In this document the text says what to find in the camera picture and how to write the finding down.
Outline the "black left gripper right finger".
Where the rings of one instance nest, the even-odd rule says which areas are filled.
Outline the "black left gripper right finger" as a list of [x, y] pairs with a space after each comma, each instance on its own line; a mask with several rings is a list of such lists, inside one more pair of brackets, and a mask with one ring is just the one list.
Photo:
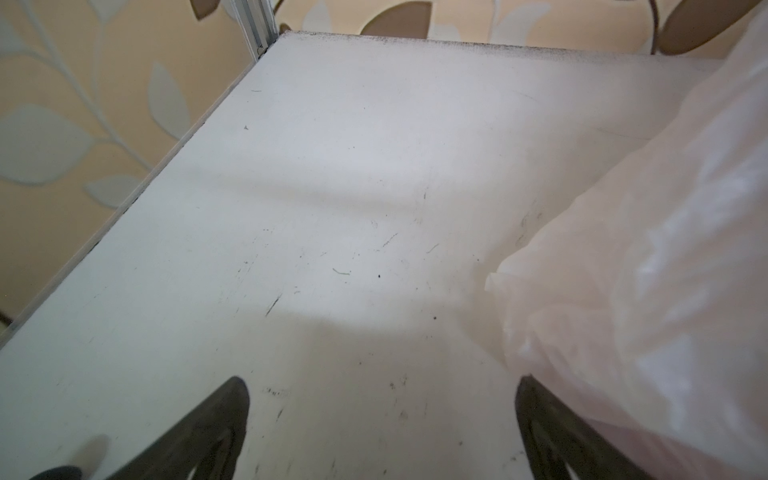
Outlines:
[[535, 479], [650, 477], [531, 375], [520, 379], [515, 412]]

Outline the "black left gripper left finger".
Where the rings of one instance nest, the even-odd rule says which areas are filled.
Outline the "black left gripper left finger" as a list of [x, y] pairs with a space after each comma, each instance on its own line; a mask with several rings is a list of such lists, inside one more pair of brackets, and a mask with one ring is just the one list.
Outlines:
[[231, 479], [246, 436], [250, 396], [233, 376], [113, 479]]

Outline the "translucent white plastic bag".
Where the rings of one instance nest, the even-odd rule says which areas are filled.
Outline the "translucent white plastic bag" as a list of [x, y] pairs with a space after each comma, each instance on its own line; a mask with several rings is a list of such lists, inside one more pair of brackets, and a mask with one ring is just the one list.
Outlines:
[[767, 475], [767, 10], [486, 280], [511, 371], [657, 479]]

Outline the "aluminium frame post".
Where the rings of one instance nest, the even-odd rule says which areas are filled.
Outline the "aluminium frame post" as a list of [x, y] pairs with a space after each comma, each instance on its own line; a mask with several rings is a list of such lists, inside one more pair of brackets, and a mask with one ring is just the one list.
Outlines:
[[270, 0], [229, 0], [222, 5], [243, 30], [249, 51], [258, 61], [278, 40], [279, 28]]

